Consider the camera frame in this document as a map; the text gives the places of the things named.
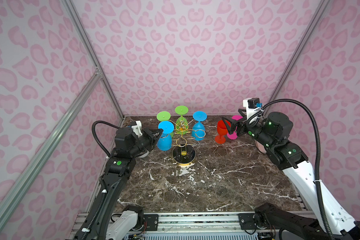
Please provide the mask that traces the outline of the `red wine glass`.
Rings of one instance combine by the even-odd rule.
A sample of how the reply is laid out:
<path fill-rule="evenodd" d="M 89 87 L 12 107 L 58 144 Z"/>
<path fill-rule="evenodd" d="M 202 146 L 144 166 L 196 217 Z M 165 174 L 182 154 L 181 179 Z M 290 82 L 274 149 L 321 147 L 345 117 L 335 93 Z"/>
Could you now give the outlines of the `red wine glass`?
<path fill-rule="evenodd" d="M 224 144 L 226 142 L 225 135 L 228 133 L 228 129 L 224 120 L 218 121 L 217 133 L 218 135 L 215 137 L 215 142 L 218 144 Z"/>

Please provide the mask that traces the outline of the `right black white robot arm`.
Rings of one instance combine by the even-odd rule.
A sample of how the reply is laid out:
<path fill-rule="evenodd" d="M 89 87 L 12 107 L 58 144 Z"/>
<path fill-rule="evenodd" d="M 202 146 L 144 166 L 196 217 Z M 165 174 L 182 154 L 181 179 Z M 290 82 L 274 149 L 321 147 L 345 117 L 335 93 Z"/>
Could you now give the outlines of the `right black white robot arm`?
<path fill-rule="evenodd" d="M 247 122 L 223 117 L 218 125 L 229 134 L 248 134 L 263 145 L 268 158 L 295 185 L 316 216 L 300 217 L 272 204 L 263 204 L 255 209 L 257 226 L 274 225 L 304 240 L 360 240 L 360 221 L 356 221 L 327 187 L 316 180 L 307 155 L 288 140 L 293 127 L 289 117 L 273 112 L 263 123 L 250 127 Z M 320 184 L 320 190 L 317 190 L 317 184 Z"/>

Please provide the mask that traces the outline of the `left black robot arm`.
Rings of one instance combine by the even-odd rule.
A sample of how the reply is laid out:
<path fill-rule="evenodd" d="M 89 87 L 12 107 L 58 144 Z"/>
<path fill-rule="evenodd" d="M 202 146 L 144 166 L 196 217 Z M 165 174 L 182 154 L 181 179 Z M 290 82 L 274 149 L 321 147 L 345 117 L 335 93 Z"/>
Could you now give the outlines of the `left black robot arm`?
<path fill-rule="evenodd" d="M 104 240 L 106 230 L 111 220 L 116 201 L 136 165 L 136 158 L 152 151 L 163 130 L 143 129 L 143 135 L 138 136 L 132 127 L 117 130 L 115 148 L 102 177 L 101 190 L 95 199 L 90 212 L 80 230 L 74 236 L 75 240 Z"/>

